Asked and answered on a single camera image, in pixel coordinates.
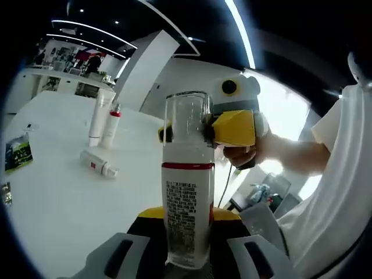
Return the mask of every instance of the ceiling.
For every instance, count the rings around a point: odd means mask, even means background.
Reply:
[[[148,2],[187,37],[194,38],[192,43],[201,55],[185,58],[236,69],[249,67],[242,38],[224,0]],[[337,99],[340,89],[354,83],[346,58],[351,49],[367,40],[371,24],[367,25],[367,7],[360,4],[302,2],[234,0],[251,42],[256,70],[298,91],[323,115]],[[75,0],[69,2],[68,8],[61,1],[52,18],[94,26],[128,42],[165,30],[180,43],[176,54],[195,53],[171,25],[137,0]],[[48,33],[67,35],[61,28],[77,28],[77,34],[71,37],[93,42],[125,57],[135,51],[106,34],[72,24],[51,23]]]

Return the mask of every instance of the white t-shirt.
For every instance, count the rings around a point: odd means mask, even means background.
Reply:
[[[312,128],[316,141],[330,152],[337,138],[337,149],[314,194],[278,220],[294,268],[304,278],[315,276],[343,255],[371,216],[372,174],[367,164],[372,158],[372,101],[368,95],[363,100],[351,98],[362,96],[360,90],[356,85],[346,87],[344,98]],[[339,127],[344,137],[338,136]]]

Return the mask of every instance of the clear plastic cap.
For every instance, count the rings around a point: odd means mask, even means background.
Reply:
[[[164,116],[164,145],[207,143],[204,132],[211,110],[212,101],[203,91],[169,95]]]

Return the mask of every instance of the white column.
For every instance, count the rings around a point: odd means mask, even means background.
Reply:
[[[156,78],[179,47],[164,30],[139,40],[114,90],[116,100],[125,108],[139,111]]]

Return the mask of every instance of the sleeve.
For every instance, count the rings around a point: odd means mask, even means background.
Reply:
[[[329,152],[332,152],[337,137],[341,118],[341,101],[342,99],[336,101],[330,111],[312,127],[316,142],[324,144]]]

